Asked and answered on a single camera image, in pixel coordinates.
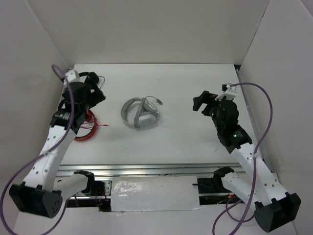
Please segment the white over-ear headphones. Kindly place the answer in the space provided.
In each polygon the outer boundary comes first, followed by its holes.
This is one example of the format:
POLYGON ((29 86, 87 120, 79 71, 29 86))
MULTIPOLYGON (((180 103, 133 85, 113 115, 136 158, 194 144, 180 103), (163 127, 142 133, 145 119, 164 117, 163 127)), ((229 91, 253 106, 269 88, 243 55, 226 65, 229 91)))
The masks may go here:
POLYGON ((149 101, 148 98, 153 98, 159 105, 163 105, 163 102, 152 96, 146 97, 133 97, 126 101, 121 109, 121 118, 125 125, 133 126, 135 129, 148 127, 157 121, 159 110, 156 105, 149 101), (135 103, 139 103, 135 117, 133 121, 128 120, 128 109, 135 103))

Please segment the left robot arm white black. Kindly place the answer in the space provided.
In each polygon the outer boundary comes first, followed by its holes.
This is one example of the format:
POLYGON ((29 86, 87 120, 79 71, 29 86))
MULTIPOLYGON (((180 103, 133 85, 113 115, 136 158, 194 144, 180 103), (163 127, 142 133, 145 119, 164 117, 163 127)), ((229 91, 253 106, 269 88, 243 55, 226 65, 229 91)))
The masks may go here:
POLYGON ((59 166, 70 144, 75 140, 80 126, 88 118, 88 110, 105 100, 99 89, 99 77, 94 72, 81 72, 84 81, 72 80, 74 96, 71 106, 68 88, 53 114, 47 140, 41 153, 20 185, 13 184, 9 195, 21 212, 54 218, 61 204, 77 193, 91 195, 99 182, 89 171, 77 170, 68 179, 56 181, 59 166))

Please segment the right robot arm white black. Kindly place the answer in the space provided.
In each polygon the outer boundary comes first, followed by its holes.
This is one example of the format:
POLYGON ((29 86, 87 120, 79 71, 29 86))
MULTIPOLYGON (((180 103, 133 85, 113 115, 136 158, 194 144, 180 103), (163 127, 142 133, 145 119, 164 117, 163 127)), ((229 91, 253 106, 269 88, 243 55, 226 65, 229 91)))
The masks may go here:
POLYGON ((238 196, 253 211, 259 227, 269 233, 295 220, 301 199, 297 193, 289 193, 254 153, 252 139, 238 124, 239 111, 233 99, 232 95, 208 91, 193 98, 193 111, 206 105, 202 114, 212 118, 221 144, 252 180, 248 184, 232 168, 223 167, 214 172, 213 187, 220 192, 227 189, 238 196))

